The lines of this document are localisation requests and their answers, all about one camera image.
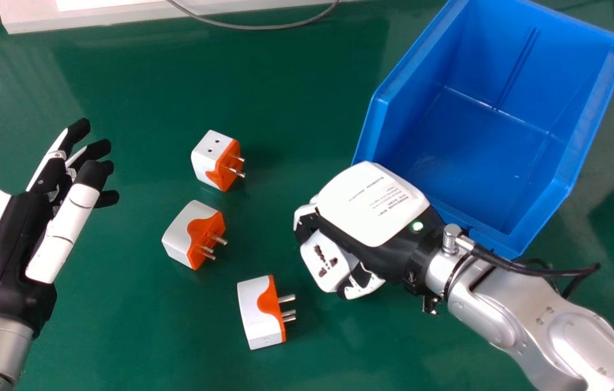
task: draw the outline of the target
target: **blue container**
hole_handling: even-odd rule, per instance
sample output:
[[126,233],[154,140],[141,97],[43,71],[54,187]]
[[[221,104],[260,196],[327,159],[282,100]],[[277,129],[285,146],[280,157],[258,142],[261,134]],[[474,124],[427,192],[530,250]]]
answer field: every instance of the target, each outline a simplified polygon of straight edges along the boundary
[[575,185],[613,89],[613,33],[532,2],[451,0],[374,93],[353,163],[516,257]]

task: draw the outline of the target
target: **gray cable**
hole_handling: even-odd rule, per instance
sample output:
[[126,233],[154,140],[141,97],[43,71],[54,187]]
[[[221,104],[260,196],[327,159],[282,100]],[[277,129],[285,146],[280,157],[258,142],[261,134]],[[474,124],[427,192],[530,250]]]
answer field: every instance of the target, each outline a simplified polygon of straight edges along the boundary
[[331,11],[333,11],[334,8],[336,8],[336,6],[340,3],[340,0],[334,0],[334,2],[332,2],[331,5],[326,10],[323,10],[318,15],[315,15],[309,19],[300,20],[299,22],[293,22],[293,23],[287,23],[287,24],[269,24],[266,26],[249,26],[245,24],[231,24],[231,23],[218,22],[217,20],[212,20],[212,19],[208,19],[208,18],[199,16],[199,15],[196,15],[195,13],[187,10],[187,8],[183,7],[183,5],[181,5],[180,3],[175,2],[175,0],[167,0],[167,2],[170,3],[171,5],[174,5],[174,7],[176,7],[178,10],[185,13],[186,15],[189,15],[193,19],[199,20],[203,23],[212,24],[213,26],[218,26],[218,27],[225,27],[227,29],[258,31],[258,30],[293,29],[294,27],[300,27],[300,26],[304,26],[305,24],[317,22],[317,20],[320,20],[323,17],[329,15],[329,13],[331,13]]

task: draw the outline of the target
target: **green tabletop surface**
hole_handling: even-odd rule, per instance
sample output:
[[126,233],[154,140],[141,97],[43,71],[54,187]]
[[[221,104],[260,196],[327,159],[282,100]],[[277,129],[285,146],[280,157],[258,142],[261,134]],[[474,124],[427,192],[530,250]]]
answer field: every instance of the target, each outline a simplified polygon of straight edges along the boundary
[[[86,117],[109,138],[121,202],[89,219],[19,389],[533,389],[519,366],[421,298],[386,286],[347,302],[299,257],[292,214],[352,158],[372,92],[444,2],[342,3],[293,30],[191,19],[7,35],[0,22],[0,188],[24,189],[48,146]],[[541,2],[614,32],[614,0]],[[297,20],[322,8],[223,15]],[[247,178],[196,180],[208,129],[240,141]],[[227,247],[197,272],[166,256],[184,205],[223,212]],[[600,262],[572,300],[614,326],[614,94],[572,194],[525,253],[558,269]],[[250,351],[236,284],[274,274],[297,295],[287,343]]]

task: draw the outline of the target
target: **white and orange plug adapter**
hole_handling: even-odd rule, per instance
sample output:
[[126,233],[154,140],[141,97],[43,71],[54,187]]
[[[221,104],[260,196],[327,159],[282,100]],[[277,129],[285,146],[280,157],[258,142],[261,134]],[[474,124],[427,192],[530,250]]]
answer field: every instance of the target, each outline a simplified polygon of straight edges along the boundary
[[198,270],[206,258],[215,259],[216,244],[227,244],[222,213],[198,201],[188,203],[162,236],[162,245],[171,258]]
[[280,304],[293,301],[294,294],[278,297],[273,275],[264,275],[238,282],[237,298],[250,349],[285,342],[285,323],[297,315],[295,310],[280,311]]
[[199,181],[222,191],[227,191],[238,176],[246,176],[240,143],[214,130],[209,130],[193,149],[191,164]]

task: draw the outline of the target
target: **black and white robotic hand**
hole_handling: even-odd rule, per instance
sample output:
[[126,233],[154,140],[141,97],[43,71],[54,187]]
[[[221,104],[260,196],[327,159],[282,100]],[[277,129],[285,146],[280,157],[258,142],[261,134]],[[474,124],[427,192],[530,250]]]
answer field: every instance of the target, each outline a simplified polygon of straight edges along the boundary
[[56,304],[53,284],[94,208],[114,205],[118,192],[103,191],[114,171],[98,161],[108,140],[72,153],[88,135],[80,119],[51,145],[27,189],[0,190],[0,390],[14,389],[24,362]]
[[[445,225],[425,195],[376,163],[335,176],[295,211],[300,255],[319,288],[342,299],[384,282],[423,295],[508,353],[542,390],[614,389],[614,330],[567,299],[598,264],[551,270],[511,262]],[[533,269],[530,264],[544,266]],[[555,278],[572,277],[560,292]]]

